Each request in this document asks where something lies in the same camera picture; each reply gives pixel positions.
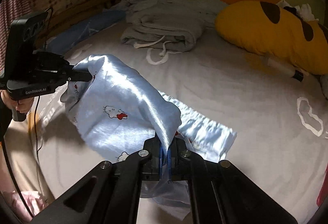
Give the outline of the person's left hand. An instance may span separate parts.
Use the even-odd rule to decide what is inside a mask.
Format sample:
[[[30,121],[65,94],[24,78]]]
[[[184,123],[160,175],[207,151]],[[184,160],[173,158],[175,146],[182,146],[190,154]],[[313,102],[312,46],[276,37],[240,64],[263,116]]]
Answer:
[[[34,103],[33,97],[15,101],[10,98],[9,93],[6,90],[1,91],[1,99],[10,110],[15,109],[22,114],[28,113]]]

